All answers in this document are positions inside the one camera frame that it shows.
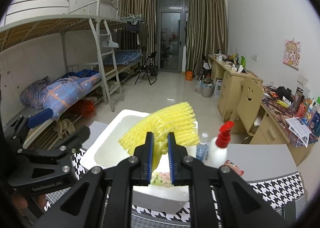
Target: cardboard box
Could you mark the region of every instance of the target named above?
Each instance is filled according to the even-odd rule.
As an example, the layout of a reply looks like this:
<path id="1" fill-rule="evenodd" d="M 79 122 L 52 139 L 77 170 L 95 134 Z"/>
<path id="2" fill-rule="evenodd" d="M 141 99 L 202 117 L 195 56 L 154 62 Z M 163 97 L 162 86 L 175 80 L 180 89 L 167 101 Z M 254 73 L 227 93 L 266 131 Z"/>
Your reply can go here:
<path id="1" fill-rule="evenodd" d="M 213 92 L 213 96 L 217 97 L 220 94 L 220 90 L 221 90 L 221 86 L 222 86 L 222 80 L 217 79 L 216 80 L 216 84 L 214 86 L 214 92 Z"/>

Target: yellow foam net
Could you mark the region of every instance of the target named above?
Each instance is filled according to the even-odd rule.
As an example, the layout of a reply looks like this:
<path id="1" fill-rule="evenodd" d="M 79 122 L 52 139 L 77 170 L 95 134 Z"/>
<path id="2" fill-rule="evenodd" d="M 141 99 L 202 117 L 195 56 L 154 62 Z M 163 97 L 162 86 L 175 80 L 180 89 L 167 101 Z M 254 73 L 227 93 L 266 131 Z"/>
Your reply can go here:
<path id="1" fill-rule="evenodd" d="M 161 155 L 168 152 L 169 132 L 174 132 L 178 145 L 193 146 L 199 143 L 195 121 L 195 114 L 190 104 L 181 102 L 151 113 L 119 139 L 119 143 L 128 154 L 133 155 L 134 149 L 145 143 L 147 132 L 152 132 L 154 135 L 152 170 L 155 170 Z"/>

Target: glass door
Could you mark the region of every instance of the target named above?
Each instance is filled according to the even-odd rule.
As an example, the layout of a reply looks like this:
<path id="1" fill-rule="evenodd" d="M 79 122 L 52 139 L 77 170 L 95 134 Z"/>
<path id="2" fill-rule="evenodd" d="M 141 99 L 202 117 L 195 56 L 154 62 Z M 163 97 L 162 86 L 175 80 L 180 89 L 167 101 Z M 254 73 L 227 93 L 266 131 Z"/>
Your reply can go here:
<path id="1" fill-rule="evenodd" d="M 181 72 L 185 44 L 185 0 L 157 0 L 157 21 L 159 69 Z"/>

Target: metal screw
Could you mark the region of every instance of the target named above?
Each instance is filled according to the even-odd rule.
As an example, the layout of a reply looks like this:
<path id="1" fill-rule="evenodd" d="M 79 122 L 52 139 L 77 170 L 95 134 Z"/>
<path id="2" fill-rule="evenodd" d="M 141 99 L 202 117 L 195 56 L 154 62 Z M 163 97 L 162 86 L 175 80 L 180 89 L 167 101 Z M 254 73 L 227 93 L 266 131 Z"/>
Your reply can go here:
<path id="1" fill-rule="evenodd" d="M 98 174 L 100 172 L 101 172 L 101 167 L 99 167 L 99 166 L 94 166 L 93 168 L 91 168 L 92 174 Z"/>
<path id="2" fill-rule="evenodd" d="M 185 155 L 185 156 L 183 157 L 183 160 L 184 160 L 184 162 L 186 162 L 186 163 L 190 163 L 190 162 L 193 161 L 193 157 L 190 156 L 190 155 Z"/>
<path id="3" fill-rule="evenodd" d="M 61 146 L 61 147 L 59 147 L 59 149 L 60 149 L 61 151 L 65 151 L 65 150 L 67 149 L 67 147 L 66 147 L 66 146 Z"/>
<path id="4" fill-rule="evenodd" d="M 230 172 L 230 167 L 223 165 L 222 167 L 220 167 L 220 170 L 222 173 L 229 173 Z"/>
<path id="5" fill-rule="evenodd" d="M 136 163 L 138 161 L 138 158 L 135 155 L 132 155 L 128 158 L 130 163 Z"/>
<path id="6" fill-rule="evenodd" d="M 62 167 L 62 172 L 63 173 L 68 173 L 70 171 L 70 167 L 68 166 L 68 165 L 64 165 L 63 167 Z"/>

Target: door frame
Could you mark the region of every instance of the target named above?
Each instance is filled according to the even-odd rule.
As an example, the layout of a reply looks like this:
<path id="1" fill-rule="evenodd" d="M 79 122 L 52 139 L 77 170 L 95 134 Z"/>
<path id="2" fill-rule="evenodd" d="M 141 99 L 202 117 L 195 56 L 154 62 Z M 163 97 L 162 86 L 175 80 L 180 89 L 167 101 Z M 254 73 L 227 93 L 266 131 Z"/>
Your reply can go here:
<path id="1" fill-rule="evenodd" d="M 160 8 L 159 7 L 159 0 L 157 0 L 157 62 L 159 65 L 159 70 L 164 72 L 177 72 L 180 73 L 182 71 L 182 57 L 183 57 L 183 47 L 186 44 L 186 13 L 188 9 L 185 8 L 185 0 L 182 0 L 182 9 L 169 9 L 169 8 Z M 180 35 L 179 39 L 181 41 L 181 46 L 179 48 L 179 57 L 178 57 L 178 69 L 177 70 L 168 70 L 160 68 L 160 49 L 161 49 L 161 13 L 180 13 Z"/>

